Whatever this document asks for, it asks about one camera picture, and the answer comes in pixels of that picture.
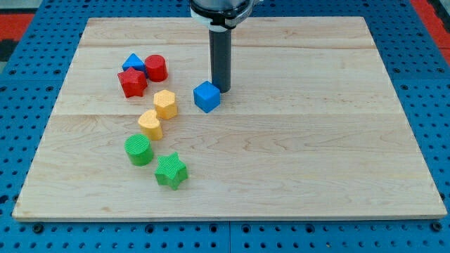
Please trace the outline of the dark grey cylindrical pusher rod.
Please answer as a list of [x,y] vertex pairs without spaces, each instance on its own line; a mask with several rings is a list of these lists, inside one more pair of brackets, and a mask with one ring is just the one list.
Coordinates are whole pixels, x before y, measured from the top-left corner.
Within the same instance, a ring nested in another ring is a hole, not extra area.
[[220,93],[231,89],[231,31],[209,31],[212,84]]

